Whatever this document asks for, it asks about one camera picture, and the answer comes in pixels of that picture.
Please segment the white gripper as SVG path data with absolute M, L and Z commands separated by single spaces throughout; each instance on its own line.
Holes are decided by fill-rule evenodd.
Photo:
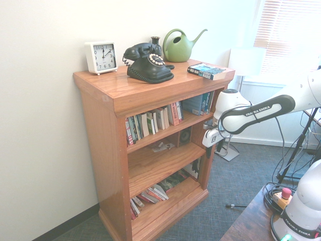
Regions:
M 216 145 L 216 151 L 220 152 L 223 146 L 223 139 L 227 138 L 227 132 L 221 131 L 218 128 L 208 129 L 203 137 L 202 144 L 206 147 L 206 157 L 211 157 L 212 147 Z

